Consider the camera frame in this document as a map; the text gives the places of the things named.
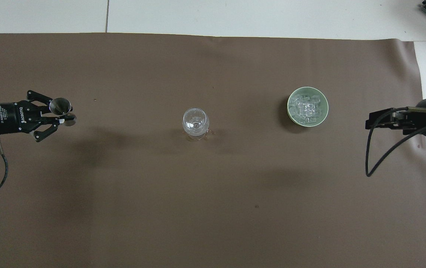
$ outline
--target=ice cube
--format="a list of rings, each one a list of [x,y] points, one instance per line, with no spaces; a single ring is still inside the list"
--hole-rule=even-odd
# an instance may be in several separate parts
[[[297,107],[296,106],[289,107],[289,113],[291,114],[291,116],[297,115]]]
[[[300,123],[300,124],[306,124],[306,118],[303,115],[298,115],[296,120]]]
[[[314,95],[310,98],[310,102],[319,103],[320,102],[320,96]]]
[[[297,102],[300,98],[301,98],[301,96],[292,96],[292,97],[291,97],[291,99],[289,100],[289,103],[295,103],[295,102]]]
[[[312,102],[304,102],[304,109],[307,111],[315,110],[315,104]]]
[[[307,124],[313,124],[313,123],[317,122],[317,118],[316,117],[307,117],[305,119],[305,121],[306,121]]]
[[[306,108],[305,108],[305,105],[303,104],[303,102],[299,102],[298,112],[299,112],[299,115],[305,115]]]
[[[305,117],[313,117],[315,115],[315,111],[314,110],[306,110],[304,112]]]

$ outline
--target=green bowl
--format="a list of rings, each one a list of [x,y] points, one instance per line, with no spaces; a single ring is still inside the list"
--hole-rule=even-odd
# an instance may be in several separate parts
[[[309,95],[310,97],[314,95],[318,95],[320,97],[320,102],[318,104],[318,107],[322,111],[322,114],[320,115],[320,117],[317,117],[317,122],[312,124],[301,124],[298,121],[297,116],[291,115],[291,112],[289,111],[289,106],[290,106],[289,103],[291,102],[291,99],[297,95]],[[325,95],[322,92],[320,92],[320,90],[313,87],[304,86],[294,90],[291,96],[289,96],[289,99],[287,100],[287,114],[289,114],[289,117],[291,118],[291,120],[298,125],[301,125],[303,127],[315,127],[317,125],[320,125],[325,120],[325,118],[327,118],[327,115],[329,114],[329,102],[327,101],[327,98],[325,97]]]

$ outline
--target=brown backdrop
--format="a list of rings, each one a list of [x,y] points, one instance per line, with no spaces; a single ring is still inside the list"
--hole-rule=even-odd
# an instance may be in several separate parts
[[[318,127],[287,116],[301,86],[329,100]],[[0,34],[0,102],[27,90],[78,121],[2,136],[0,267],[426,267],[425,139],[364,172],[368,113],[422,99],[412,42]]]

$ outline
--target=white table surface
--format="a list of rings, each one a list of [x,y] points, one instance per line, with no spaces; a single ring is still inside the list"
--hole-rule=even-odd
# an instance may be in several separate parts
[[[398,38],[415,41],[423,98],[426,98],[426,15],[419,9],[420,2],[0,0],[0,32],[107,31],[326,39]]]

